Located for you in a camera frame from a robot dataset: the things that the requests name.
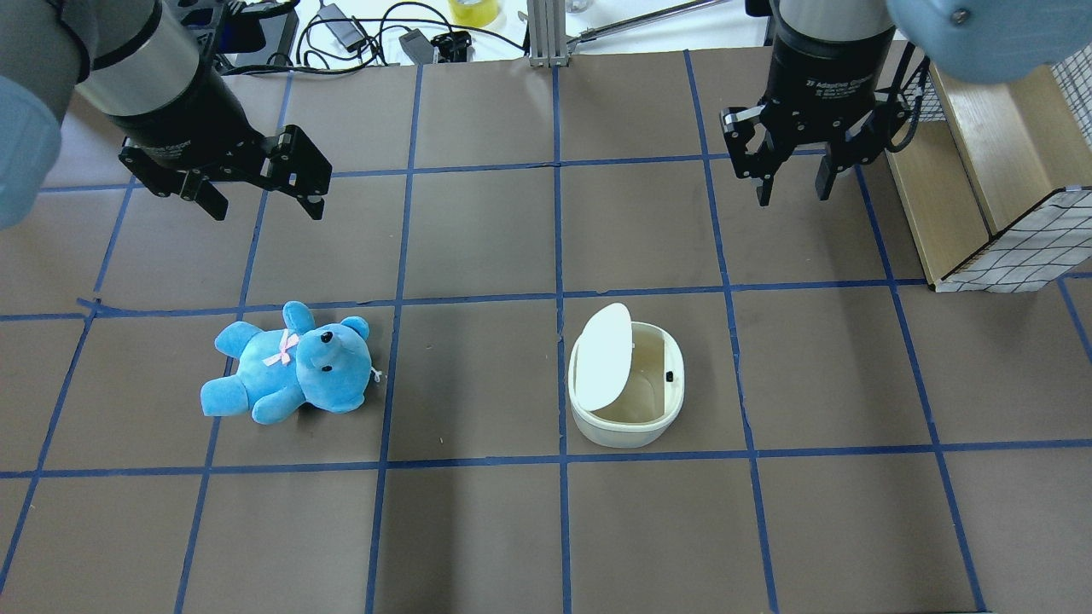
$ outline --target trash bin lid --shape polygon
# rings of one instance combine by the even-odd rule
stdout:
[[[629,309],[615,303],[592,316],[572,352],[573,402],[594,412],[621,394],[633,361],[633,322]]]

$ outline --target metal frame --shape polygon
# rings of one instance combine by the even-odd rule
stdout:
[[[600,27],[585,29],[584,32],[580,33],[580,36],[574,36],[569,39],[568,42],[569,52],[571,54],[573,50],[575,50],[577,45],[580,45],[581,43],[591,43],[592,40],[602,38],[604,36],[609,36],[612,34],[618,34],[619,32],[633,29],[634,27],[663,21],[667,17],[673,17],[675,15],[690,13],[699,9],[704,9],[707,7],[715,7],[716,4],[723,4],[727,1],[728,0],[691,0],[690,2],[684,2],[681,4],[676,4],[674,7],[668,7],[666,9],[661,9],[658,11],[645,13],[643,15],[638,15],[636,17],[630,17],[628,20],[621,20],[619,22],[610,23]]]
[[[569,66],[565,35],[565,0],[527,0],[531,66]]]

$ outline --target silver cylinder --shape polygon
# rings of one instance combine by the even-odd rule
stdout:
[[[169,9],[132,54],[91,73],[76,90],[98,110],[112,116],[143,115],[166,106],[193,81],[200,54]]]
[[[871,38],[894,25],[886,0],[781,0],[780,11],[796,32],[831,43]]]

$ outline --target blue tape line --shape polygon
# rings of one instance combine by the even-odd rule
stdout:
[[[701,142],[702,166],[705,172],[705,194],[709,199],[709,215],[713,223],[713,240],[716,245],[716,261],[721,269],[721,283],[724,292],[724,307],[728,319],[728,336],[732,341],[732,362],[736,374],[736,393],[739,398],[739,416],[743,421],[744,440],[747,444],[748,462],[751,474],[751,494],[755,499],[755,519],[758,530],[759,547],[762,553],[762,574],[765,577],[765,592],[770,602],[770,610],[776,614],[780,612],[778,605],[778,588],[773,574],[773,556],[770,552],[770,536],[765,523],[765,504],[762,500],[761,476],[758,470],[758,456],[755,451],[755,434],[751,432],[750,421],[747,417],[746,394],[744,394],[744,380],[739,366],[739,335],[736,329],[735,305],[732,299],[732,279],[728,275],[728,265],[724,257],[724,241],[721,234],[721,220],[716,210],[716,192],[713,189],[713,169],[709,156],[709,143],[705,140],[705,122],[701,117],[701,98],[698,95],[698,82],[693,75],[693,63],[690,59],[690,51],[682,51],[682,59],[686,62],[687,80],[690,83],[690,96],[693,101],[693,115],[698,121],[698,138]]]
[[[41,481],[41,471],[46,467],[46,458],[49,456],[49,446],[54,441],[54,434],[57,432],[57,423],[61,418],[61,410],[64,408],[64,400],[68,398],[69,387],[72,385],[72,375],[75,373],[75,367],[80,363],[80,355],[83,354],[83,347],[87,343],[87,334],[91,332],[91,324],[95,321],[95,310],[92,308],[91,312],[87,314],[83,322],[83,331],[80,333],[80,340],[75,344],[75,350],[72,352],[72,361],[69,362],[69,368],[64,373],[64,380],[61,383],[60,392],[57,394],[57,402],[54,404],[54,412],[49,416],[49,427],[46,429],[46,436],[41,441],[41,448],[38,450],[38,460],[34,468],[34,473],[31,477],[31,483],[26,488],[26,496],[23,497],[23,507],[19,510],[19,518],[15,520],[15,530],[12,531],[11,541],[8,543],[8,554],[4,555],[3,567],[0,567],[0,594],[3,594],[4,585],[8,582],[8,572],[11,571],[11,562],[15,558],[15,550],[19,547],[19,540],[23,535],[23,527],[26,524],[26,516],[31,511],[31,501],[34,500],[34,493],[38,488],[38,482]]]
[[[838,448],[775,448],[771,450],[757,450],[755,453],[760,459],[921,454],[933,453],[933,446],[930,444],[918,444],[905,446],[848,446]]]
[[[877,286],[883,287],[891,282],[885,280],[856,280],[842,282],[785,282],[785,283],[757,283],[757,284],[734,284],[732,292],[751,291],[787,291],[787,290],[811,290],[811,288],[833,288],[833,287],[857,287]],[[922,279],[895,280],[898,285],[925,285]],[[566,298],[595,298],[600,296],[660,296],[670,294],[711,294],[724,292],[723,286],[681,286],[681,287],[652,287],[652,288],[617,288],[617,290],[575,290],[565,293]],[[466,303],[506,303],[517,300],[555,300],[557,293],[525,293],[525,294],[485,294],[471,296],[438,296],[426,298],[396,298],[376,300],[334,300],[323,303],[308,303],[312,309],[353,309],[358,307],[393,307],[394,305],[458,305]],[[79,298],[76,303],[87,307],[92,302]],[[264,311],[280,311],[284,306],[275,304],[256,304],[244,306],[245,314],[256,314]],[[223,316],[237,314],[237,307],[206,307],[201,309],[126,309],[121,307],[110,307],[102,305],[96,318],[188,318],[194,316]],[[0,316],[0,321],[4,320],[47,320],[47,319],[81,319],[81,314],[27,314]]]
[[[114,221],[114,229],[110,231],[110,241],[106,244],[106,253],[103,255],[103,264],[98,268],[98,276],[95,278],[93,292],[103,290],[103,282],[106,281],[106,270],[110,265],[110,258],[114,256],[114,246],[118,243],[118,235],[121,233],[121,222],[126,219],[126,211],[129,210],[129,201],[133,198],[133,190],[136,186],[136,176],[129,177],[129,186],[126,188],[126,196],[121,199],[121,208],[118,209],[118,216]]]
[[[435,175],[439,173],[474,173],[482,170],[526,170],[529,168],[544,168],[553,166],[544,162],[520,162],[512,164],[478,164],[474,166],[432,166],[429,168],[415,168],[415,175]]]
[[[978,441],[968,444],[941,444],[946,452],[984,452],[992,450],[1061,450],[1067,448],[1092,448],[1092,439],[1040,439],[1025,441]]]
[[[566,422],[565,386],[565,267],[561,216],[561,80],[558,67],[550,71],[550,105],[554,109],[554,285],[557,306],[557,430],[558,493],[561,515],[561,611],[572,614],[572,559],[569,539],[569,426]]]
[[[80,303],[81,305],[86,304],[86,302],[82,298],[76,299],[76,303]],[[122,309],[118,307],[103,306],[102,312],[95,317],[107,320],[118,318],[192,318],[198,316],[237,315],[238,312],[238,307],[211,307],[206,309]]]
[[[596,462],[649,462],[680,460],[725,460],[749,459],[748,450],[693,450],[678,452],[602,452],[595,454],[569,454],[570,463]]]
[[[388,461],[389,470],[412,470],[412,469],[448,469],[453,467],[510,467],[523,464],[553,464],[560,462],[560,457],[529,456],[529,457],[476,457],[459,459],[424,459]]]
[[[785,282],[763,284],[734,284],[732,292],[771,291],[771,290],[822,290],[834,287],[887,287],[887,280],[852,280],[842,282]]]
[[[405,293],[406,256],[410,250],[410,220],[413,204],[414,161],[417,155],[417,123],[420,119],[420,90],[424,67],[417,66],[414,84],[413,116],[410,122],[410,155],[406,162],[405,202],[402,209],[402,246],[399,251],[399,281],[394,297],[394,324],[391,328],[391,355],[387,366],[387,397],[383,401],[383,433],[379,446],[379,473],[376,476],[376,505],[371,517],[371,550],[368,554],[368,581],[365,592],[365,612],[376,609],[376,578],[379,570],[379,539],[383,522],[383,498],[387,494],[387,468],[391,448],[391,420],[394,410],[394,381],[397,375],[399,338],[402,332],[402,297]]]
[[[332,471],[369,471],[379,469],[378,461],[311,462],[284,464],[227,464],[210,468],[213,475],[247,475],[256,473],[322,473]]]
[[[288,99],[292,96],[293,75],[285,80],[284,95],[281,98],[281,113],[277,116],[277,126],[284,126],[285,116],[288,113]],[[250,249],[247,252],[247,263],[242,271],[242,284],[239,288],[239,303],[235,309],[236,320],[241,320],[244,307],[247,304],[247,293],[250,290],[250,276],[253,272],[254,255],[258,252],[258,240],[261,236],[262,221],[265,215],[265,203],[269,201],[269,190],[262,190],[262,199],[258,204],[258,215],[254,219],[254,229],[250,238]],[[235,359],[228,357],[224,362],[224,377],[232,374]],[[190,569],[193,565],[193,553],[197,550],[198,533],[201,531],[201,517],[204,513],[205,495],[209,492],[209,479],[212,474],[213,458],[216,454],[216,441],[219,438],[219,417],[212,420],[212,427],[209,430],[209,445],[205,449],[205,461],[201,472],[201,485],[198,487],[198,499],[193,506],[193,521],[190,526],[190,536],[186,544],[186,555],[182,558],[182,571],[178,579],[178,593],[175,595],[175,614],[181,614],[186,604],[186,591],[189,588]]]
[[[1089,343],[1089,334],[1084,329],[1084,322],[1081,321],[1080,314],[1077,312],[1077,305],[1073,303],[1073,297],[1069,294],[1069,286],[1066,285],[1066,280],[1058,280],[1058,290],[1061,291],[1061,299],[1066,302],[1066,309],[1069,309],[1069,317],[1073,320],[1073,327],[1077,328],[1077,335],[1081,339],[1081,345],[1084,346],[1084,354],[1088,355],[1089,362],[1092,362],[1092,343]]]
[[[578,290],[565,293],[566,298],[595,298],[598,296],[658,296],[665,294],[711,294],[724,292],[722,286],[651,287],[628,290]]]
[[[230,373],[230,367],[224,369],[225,376]],[[190,536],[186,541],[186,555],[182,557],[182,572],[178,579],[178,592],[175,594],[175,614],[182,614],[182,606],[186,604],[186,591],[190,585],[190,569],[193,567],[193,553],[197,551],[198,532],[201,530],[201,516],[204,513],[205,495],[209,493],[209,468],[212,465],[212,457],[216,450],[216,438],[219,433],[219,418],[212,421],[211,433],[209,434],[209,447],[205,450],[205,464],[201,468],[201,485],[198,486],[198,500],[193,505],[193,520],[190,522]]]
[[[941,444],[945,452],[982,452],[995,450],[1061,450],[1092,448],[1092,439],[1030,439],[1011,441],[966,441],[960,444]],[[847,446],[831,448],[771,448],[757,449],[753,456],[768,458],[816,458],[816,457],[860,457],[883,454],[922,454],[933,453],[931,444],[911,444],[900,446]],[[566,456],[566,462],[650,462],[674,460],[723,460],[747,459],[751,457],[748,450],[690,450],[665,452],[601,452]],[[415,469],[442,469],[456,467],[511,467],[531,464],[554,464],[561,462],[560,454],[525,456],[525,457],[474,457],[452,459],[424,459],[389,461],[388,470],[411,471]],[[252,473],[311,473],[337,471],[369,471],[379,469],[379,461],[328,462],[328,463],[280,463],[280,464],[228,464],[209,468],[212,475],[241,475]],[[46,469],[40,472],[43,480],[54,477],[105,477],[105,476],[140,476],[140,475],[201,475],[203,467],[144,467],[144,468],[102,468],[102,469]],[[34,470],[0,471],[0,480],[26,480],[35,475]]]
[[[894,304],[895,315],[899,318],[899,328],[902,331],[902,340],[906,346],[906,357],[910,359],[911,370],[914,374],[914,383],[917,387],[917,397],[922,403],[922,412],[925,415],[926,426],[929,430],[929,439],[933,442],[934,457],[937,460],[937,469],[940,472],[940,481],[945,488],[945,497],[948,499],[948,509],[951,512],[952,526],[956,530],[956,539],[959,542],[960,554],[963,557],[963,566],[966,570],[968,582],[971,586],[971,594],[974,597],[975,607],[980,612],[986,611],[986,602],[982,594],[982,587],[978,583],[978,575],[974,568],[974,559],[971,556],[971,547],[966,540],[966,532],[963,528],[963,520],[959,511],[959,504],[956,500],[956,491],[952,486],[951,475],[948,473],[948,461],[945,459],[943,448],[940,445],[940,434],[933,417],[933,408],[929,404],[929,395],[925,389],[925,378],[922,376],[922,368],[917,362],[917,352],[914,350],[914,340],[910,334],[910,324],[906,321],[906,314],[902,307],[902,298],[899,296],[899,285],[894,281],[891,272],[891,260],[888,258],[887,246],[883,243],[883,234],[880,232],[879,221],[876,217],[876,210],[873,206],[871,194],[868,191],[868,182],[860,165],[854,167],[857,176],[857,184],[860,187],[860,194],[865,201],[865,210],[868,213],[868,223],[873,227],[873,236],[876,238],[876,248],[880,252],[880,261],[883,263],[883,273],[891,281],[891,302]]]
[[[34,322],[40,320],[82,320],[84,314],[9,314],[0,315],[0,322]]]
[[[284,84],[284,97],[281,98],[281,113],[277,115],[277,126],[284,126],[288,116],[288,101],[292,97],[293,75],[288,74]],[[270,191],[262,190],[262,199],[258,202],[258,216],[254,220],[254,233],[250,237],[250,251],[247,252],[247,264],[242,270],[242,288],[239,291],[239,319],[242,319],[242,309],[247,305],[247,295],[250,293],[250,276],[254,272],[254,258],[258,256],[258,241],[261,240],[262,225],[265,221],[265,208],[269,204]]]
[[[691,155],[661,155],[644,157],[606,157],[602,160],[566,160],[558,161],[559,166],[606,166],[615,164],[652,164],[658,162],[697,162],[701,160],[700,154]]]
[[[447,296],[439,298],[403,298],[402,305],[461,305],[464,303],[506,303],[513,300],[550,300],[554,294],[487,294],[482,296]]]
[[[201,475],[203,467],[138,467],[105,469],[46,469],[41,477],[123,477],[140,475]]]
[[[107,184],[103,186],[59,186],[55,188],[41,188],[39,194],[57,194],[64,192],[99,192],[103,190],[127,190],[129,184]]]
[[[265,205],[269,204],[270,192],[262,190],[262,198],[258,201],[258,216],[254,219],[254,232],[250,237],[250,251],[247,252],[247,263],[242,269],[242,286],[239,290],[239,305],[236,311],[242,316],[247,305],[247,295],[250,294],[250,276],[254,272],[254,258],[258,256],[258,241],[262,235],[262,223],[265,221]]]
[[[384,168],[379,170],[342,170],[331,173],[330,177],[333,179],[340,179],[343,177],[388,177],[391,175],[401,176],[405,174],[405,168]]]

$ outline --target pink ribbon bow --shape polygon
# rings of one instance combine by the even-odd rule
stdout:
[[[262,362],[265,363],[266,367],[272,367],[278,362],[282,365],[287,365],[288,363],[292,362],[292,356],[288,355],[288,349],[295,347],[298,344],[299,344],[299,335],[295,333],[289,335],[288,330],[285,329],[284,334],[281,335],[281,351],[277,352],[276,354],[273,354],[269,358],[265,358]]]

